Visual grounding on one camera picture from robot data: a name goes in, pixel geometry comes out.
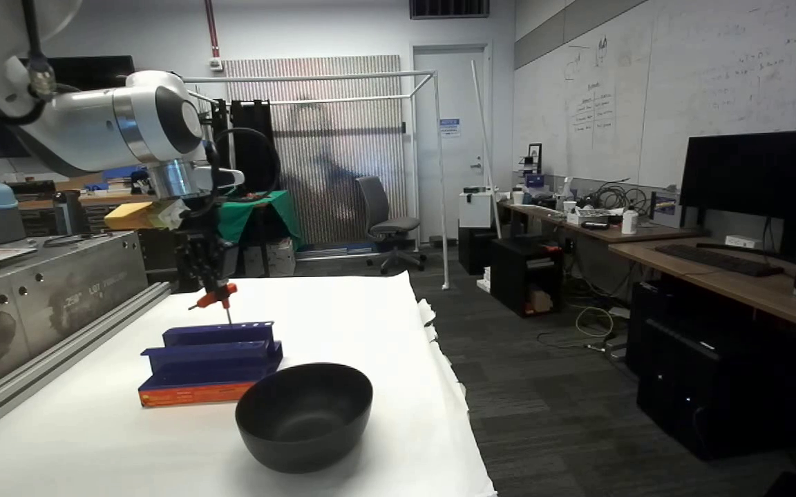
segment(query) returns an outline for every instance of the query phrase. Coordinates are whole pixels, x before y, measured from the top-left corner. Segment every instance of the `white table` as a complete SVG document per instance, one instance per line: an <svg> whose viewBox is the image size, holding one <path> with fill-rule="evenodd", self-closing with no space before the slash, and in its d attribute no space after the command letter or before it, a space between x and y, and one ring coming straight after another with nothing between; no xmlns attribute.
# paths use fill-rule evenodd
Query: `white table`
<svg viewBox="0 0 796 497"><path fill-rule="evenodd" d="M244 280L235 320L274 320L282 367L343 362L372 382L358 447L339 463L259 466L235 402L141 409L143 347L172 325L221 322L169 296L0 419L0 497L491 497L462 390L429 339L407 274L393 280Z"/></svg>

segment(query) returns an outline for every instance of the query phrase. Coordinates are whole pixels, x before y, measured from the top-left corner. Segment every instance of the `gray carpet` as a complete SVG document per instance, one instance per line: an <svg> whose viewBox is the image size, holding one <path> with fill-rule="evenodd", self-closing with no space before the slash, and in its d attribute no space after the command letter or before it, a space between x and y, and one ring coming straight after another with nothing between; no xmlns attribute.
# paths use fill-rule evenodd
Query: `gray carpet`
<svg viewBox="0 0 796 497"><path fill-rule="evenodd" d="M379 271L353 263L302 263L297 277ZM708 495L748 497L792 470L792 454L700 462L635 405L635 376L621 358L588 350L574 329L585 296L542 318L517 318L481 293L451 258L411 274L436 313L445 357L466 387L470 423L499 497Z"/></svg>

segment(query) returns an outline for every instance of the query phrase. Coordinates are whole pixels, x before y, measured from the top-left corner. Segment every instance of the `door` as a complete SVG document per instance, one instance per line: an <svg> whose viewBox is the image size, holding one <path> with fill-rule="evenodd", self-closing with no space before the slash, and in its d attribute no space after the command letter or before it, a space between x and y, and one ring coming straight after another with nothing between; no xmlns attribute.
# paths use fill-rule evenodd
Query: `door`
<svg viewBox="0 0 796 497"><path fill-rule="evenodd" d="M415 48L415 70L436 73L438 85L438 124L433 122L433 84L429 84L430 88L423 88L415 99L419 226L425 241L443 235L443 191L433 131L438 128L445 164L445 233L448 238L456 238L462 187L484 186L484 131L473 70L477 73L484 117L490 117L490 63L484 48Z"/></svg>

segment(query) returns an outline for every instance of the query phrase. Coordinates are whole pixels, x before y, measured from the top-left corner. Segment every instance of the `wall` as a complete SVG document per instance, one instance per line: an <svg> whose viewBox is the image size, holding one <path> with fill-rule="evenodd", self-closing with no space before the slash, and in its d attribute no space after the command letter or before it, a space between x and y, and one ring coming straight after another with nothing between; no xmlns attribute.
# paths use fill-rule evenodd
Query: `wall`
<svg viewBox="0 0 796 497"><path fill-rule="evenodd" d="M796 131L796 0L646 0L519 67L514 96L514 148L557 175L679 186L690 135Z"/></svg>
<svg viewBox="0 0 796 497"><path fill-rule="evenodd" d="M495 168L512 154L514 4L495 0L490 19L408 19L402 0L375 4L215 4L221 57L326 57L400 55L411 48L487 45L491 49L491 154ZM137 67L206 78L206 26L201 0L86 0L76 19L51 41L49 55L136 55Z"/></svg>

